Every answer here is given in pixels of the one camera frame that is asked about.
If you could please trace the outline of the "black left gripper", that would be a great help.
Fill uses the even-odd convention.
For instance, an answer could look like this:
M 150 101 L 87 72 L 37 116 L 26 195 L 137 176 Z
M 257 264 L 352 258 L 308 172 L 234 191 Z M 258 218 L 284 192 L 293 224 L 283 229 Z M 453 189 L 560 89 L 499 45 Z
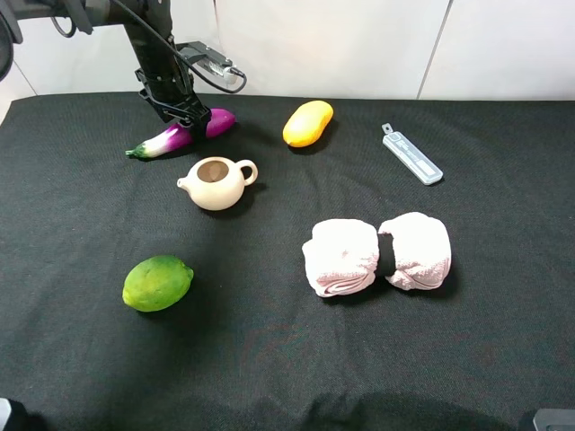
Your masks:
M 147 75 L 142 68 L 137 69 L 135 74 L 143 85 L 140 97 L 163 122 L 174 120 L 174 124 L 190 128 L 194 142 L 207 137 L 211 112 L 205 112 L 205 105 L 193 91 L 193 78 L 183 71 L 178 62 L 163 75 Z

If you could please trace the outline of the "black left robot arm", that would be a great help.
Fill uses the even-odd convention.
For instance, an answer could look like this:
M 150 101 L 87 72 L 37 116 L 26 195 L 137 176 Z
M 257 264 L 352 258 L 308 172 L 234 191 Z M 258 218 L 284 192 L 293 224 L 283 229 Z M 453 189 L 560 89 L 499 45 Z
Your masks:
M 177 120 L 195 138 L 207 134 L 212 118 L 208 108 L 194 92 L 191 64 L 173 41 L 171 4 L 168 1 L 3 1 L 1 3 L 1 77 L 13 65 L 14 48 L 23 36 L 22 20 L 58 17 L 71 21 L 71 31 L 92 34 L 95 27 L 121 25 L 125 28 L 143 85 L 140 96 L 164 121 Z

